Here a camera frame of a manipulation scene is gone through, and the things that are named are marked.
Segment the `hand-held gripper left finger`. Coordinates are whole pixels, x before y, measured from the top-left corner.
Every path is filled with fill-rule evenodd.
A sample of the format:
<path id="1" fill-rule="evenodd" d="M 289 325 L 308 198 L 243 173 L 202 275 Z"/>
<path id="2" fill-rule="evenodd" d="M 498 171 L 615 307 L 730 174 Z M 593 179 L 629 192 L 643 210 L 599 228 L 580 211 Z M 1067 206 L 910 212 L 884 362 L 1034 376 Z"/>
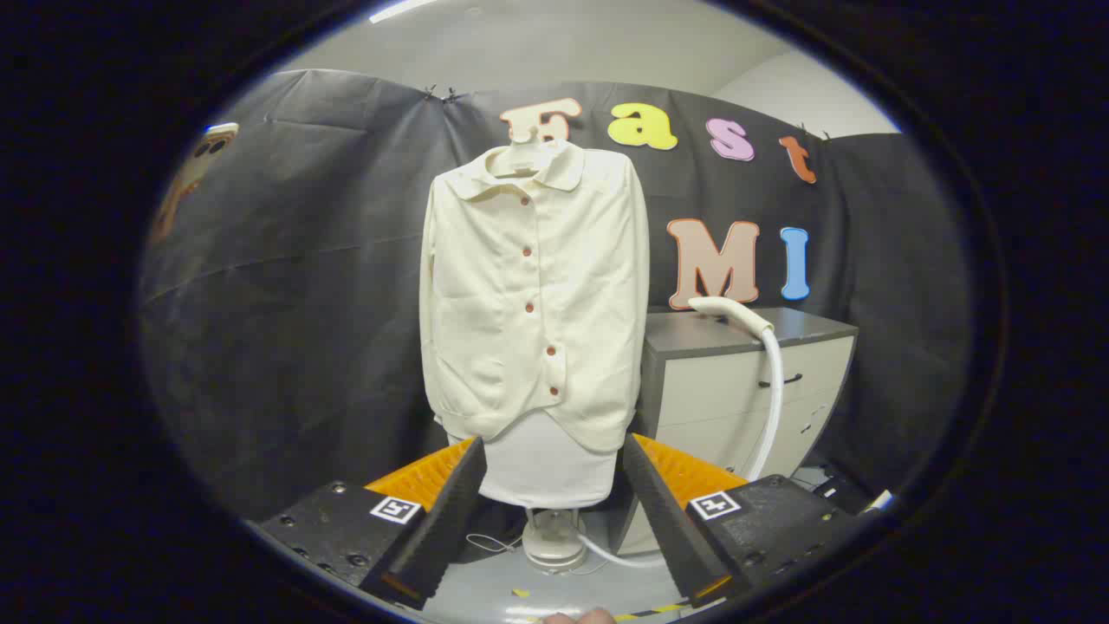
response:
<path id="1" fill-rule="evenodd" d="M 484 443 L 305 436 L 247 466 L 253 536 L 332 612 L 421 612 L 461 550 Z"/>

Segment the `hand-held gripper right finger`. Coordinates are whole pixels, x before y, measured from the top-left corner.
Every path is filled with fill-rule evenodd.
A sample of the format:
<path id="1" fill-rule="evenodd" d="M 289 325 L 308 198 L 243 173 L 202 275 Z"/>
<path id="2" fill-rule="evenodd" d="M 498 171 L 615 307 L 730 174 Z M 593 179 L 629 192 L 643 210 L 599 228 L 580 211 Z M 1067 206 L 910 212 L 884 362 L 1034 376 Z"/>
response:
<path id="1" fill-rule="evenodd" d="M 693 607 L 804 580 L 864 525 L 862 515 L 791 478 L 745 481 L 645 434 L 625 434 L 622 466 L 678 592 Z"/>

